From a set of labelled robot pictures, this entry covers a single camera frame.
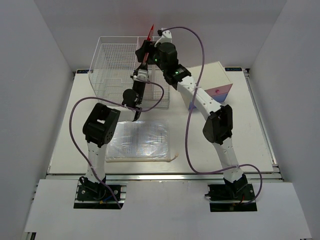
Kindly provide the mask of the red folder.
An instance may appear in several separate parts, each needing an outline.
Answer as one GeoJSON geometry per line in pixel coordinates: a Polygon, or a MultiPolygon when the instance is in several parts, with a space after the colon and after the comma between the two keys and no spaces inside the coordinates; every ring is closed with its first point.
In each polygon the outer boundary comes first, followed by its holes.
{"type": "Polygon", "coordinates": [[[148,33],[148,36],[146,38],[146,41],[147,41],[147,45],[146,45],[146,50],[145,50],[145,54],[144,54],[144,58],[143,58],[143,64],[146,64],[147,61],[148,61],[148,55],[149,55],[149,46],[150,46],[150,43],[152,42],[152,39],[153,39],[153,34],[154,34],[154,28],[155,28],[155,25],[153,24],[149,30],[149,33],[148,33]]]}

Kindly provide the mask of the white wire mesh organizer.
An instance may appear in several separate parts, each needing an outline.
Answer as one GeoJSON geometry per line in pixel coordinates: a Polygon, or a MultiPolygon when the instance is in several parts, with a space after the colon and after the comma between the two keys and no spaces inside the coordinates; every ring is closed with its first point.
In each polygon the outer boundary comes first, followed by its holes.
{"type": "MultiPolygon", "coordinates": [[[[130,77],[140,63],[135,51],[139,49],[145,36],[100,36],[89,68],[89,81],[95,96],[115,103],[123,101],[123,92],[132,88],[130,77]]],[[[150,108],[162,97],[156,106],[168,109],[170,106],[170,89],[162,71],[155,65],[148,66],[149,80],[163,87],[161,90],[154,84],[147,84],[141,108],[150,108]]]]}

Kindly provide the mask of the clear plastic bag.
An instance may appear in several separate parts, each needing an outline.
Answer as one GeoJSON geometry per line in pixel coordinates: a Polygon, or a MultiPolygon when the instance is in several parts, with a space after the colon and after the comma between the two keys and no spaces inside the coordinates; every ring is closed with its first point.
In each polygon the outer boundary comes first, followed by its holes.
{"type": "Polygon", "coordinates": [[[168,120],[118,122],[107,146],[107,163],[169,162],[170,132],[168,120]]]}

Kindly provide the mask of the white mini drawer cabinet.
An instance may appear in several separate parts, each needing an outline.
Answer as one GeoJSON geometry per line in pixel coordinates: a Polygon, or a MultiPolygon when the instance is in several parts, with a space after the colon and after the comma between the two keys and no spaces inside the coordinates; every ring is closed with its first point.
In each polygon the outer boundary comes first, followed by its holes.
{"type": "Polygon", "coordinates": [[[198,85],[199,88],[205,91],[210,88],[228,85],[228,84],[232,84],[232,82],[228,78],[225,69],[223,68],[223,66],[219,61],[204,65],[201,79],[198,85]]]}

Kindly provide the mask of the pink drawer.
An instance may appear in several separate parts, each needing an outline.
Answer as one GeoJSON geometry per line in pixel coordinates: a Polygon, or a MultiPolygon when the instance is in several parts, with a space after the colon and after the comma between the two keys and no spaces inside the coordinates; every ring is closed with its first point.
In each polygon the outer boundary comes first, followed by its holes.
{"type": "Polygon", "coordinates": [[[206,89],[205,91],[210,96],[218,96],[223,94],[228,94],[230,89],[232,88],[233,84],[226,84],[226,85],[220,85],[213,88],[206,89]]]}

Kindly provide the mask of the periwinkle blue drawer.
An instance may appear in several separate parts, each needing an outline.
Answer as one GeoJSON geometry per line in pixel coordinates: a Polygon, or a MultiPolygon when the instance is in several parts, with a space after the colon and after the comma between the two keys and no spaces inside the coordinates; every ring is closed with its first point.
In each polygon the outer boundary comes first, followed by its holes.
{"type": "MultiPolygon", "coordinates": [[[[211,97],[212,97],[215,101],[217,101],[217,102],[219,102],[219,103],[223,103],[223,102],[226,100],[228,94],[229,94],[229,93],[226,92],[226,93],[222,93],[222,94],[218,94],[218,95],[213,95],[213,96],[211,96],[211,97]]],[[[183,97],[183,101],[184,101],[184,104],[185,104],[186,108],[187,108],[188,110],[190,110],[190,109],[191,109],[191,100],[188,100],[187,97],[183,97]]]]}

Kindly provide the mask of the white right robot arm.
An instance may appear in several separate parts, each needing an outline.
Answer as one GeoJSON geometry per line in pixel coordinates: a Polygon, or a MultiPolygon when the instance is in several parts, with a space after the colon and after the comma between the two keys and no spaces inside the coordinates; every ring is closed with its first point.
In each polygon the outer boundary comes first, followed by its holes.
{"type": "Polygon", "coordinates": [[[178,60],[176,47],[171,42],[157,43],[144,40],[135,52],[138,62],[156,65],[163,73],[165,81],[182,95],[189,97],[205,119],[202,133],[219,157],[223,168],[226,195],[236,200],[244,193],[248,184],[233,148],[233,110],[229,105],[221,105],[205,90],[200,88],[188,69],[178,60]]]}

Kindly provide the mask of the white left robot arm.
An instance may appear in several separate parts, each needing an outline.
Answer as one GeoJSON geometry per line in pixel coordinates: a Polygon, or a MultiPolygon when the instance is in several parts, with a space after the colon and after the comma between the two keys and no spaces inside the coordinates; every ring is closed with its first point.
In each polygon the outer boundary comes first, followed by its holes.
{"type": "MultiPolygon", "coordinates": [[[[149,80],[148,65],[141,63],[134,70],[132,79],[133,87],[123,92],[121,106],[129,108],[133,112],[133,120],[136,121],[142,113],[142,108],[138,105],[142,102],[146,82],[149,80]]],[[[87,172],[81,180],[84,184],[90,183],[88,193],[96,200],[103,198],[106,193],[106,187],[101,184],[105,182],[105,156],[107,145],[114,136],[120,116],[120,110],[98,102],[82,128],[87,142],[89,163],[87,172]]]]}

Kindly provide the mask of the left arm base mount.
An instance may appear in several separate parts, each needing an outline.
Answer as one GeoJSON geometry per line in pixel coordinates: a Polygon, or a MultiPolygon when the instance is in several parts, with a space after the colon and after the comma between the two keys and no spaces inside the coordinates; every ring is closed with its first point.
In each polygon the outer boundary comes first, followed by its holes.
{"type": "Polygon", "coordinates": [[[81,176],[75,193],[74,209],[120,210],[126,198],[126,186],[111,184],[109,188],[100,182],[91,182],[81,176]]]}

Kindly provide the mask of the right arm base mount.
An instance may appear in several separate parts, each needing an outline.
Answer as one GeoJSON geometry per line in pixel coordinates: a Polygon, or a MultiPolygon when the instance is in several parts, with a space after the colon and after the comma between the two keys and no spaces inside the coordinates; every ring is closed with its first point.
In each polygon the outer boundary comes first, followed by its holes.
{"type": "Polygon", "coordinates": [[[253,185],[248,183],[236,195],[226,184],[209,184],[204,198],[212,213],[257,212],[253,185]]]}

